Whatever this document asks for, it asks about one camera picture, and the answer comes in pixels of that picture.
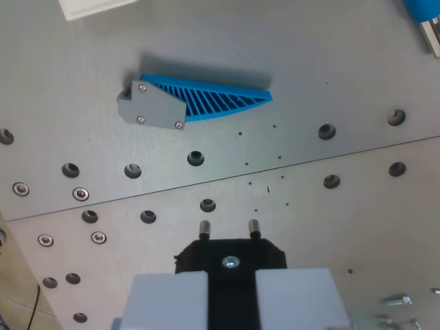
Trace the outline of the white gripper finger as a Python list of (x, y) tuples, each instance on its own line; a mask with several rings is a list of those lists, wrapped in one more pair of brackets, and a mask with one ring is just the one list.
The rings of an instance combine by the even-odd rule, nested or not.
[(262, 329), (350, 329), (351, 320), (331, 271), (262, 269), (256, 271)]
[(207, 329), (208, 274), (135, 276), (120, 328)]

